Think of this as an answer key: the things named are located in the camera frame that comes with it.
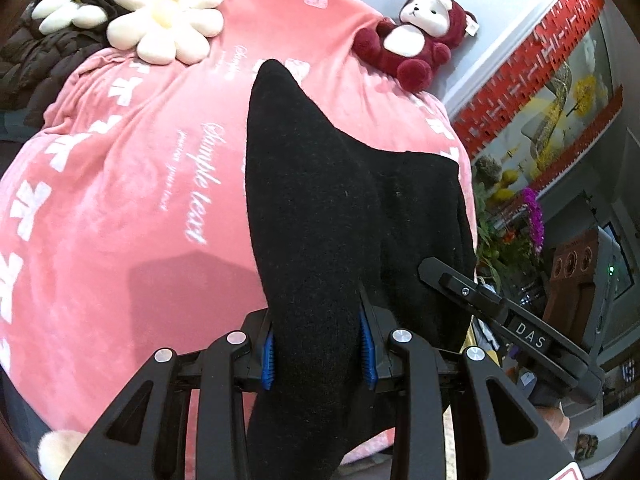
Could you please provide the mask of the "person's right hand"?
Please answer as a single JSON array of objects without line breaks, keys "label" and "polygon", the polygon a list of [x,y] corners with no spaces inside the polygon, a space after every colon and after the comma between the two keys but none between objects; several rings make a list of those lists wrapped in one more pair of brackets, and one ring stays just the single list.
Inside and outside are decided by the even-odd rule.
[{"label": "person's right hand", "polygon": [[570,419],[564,414],[562,406],[537,406],[537,413],[546,421],[560,440],[564,440],[570,430]]}]

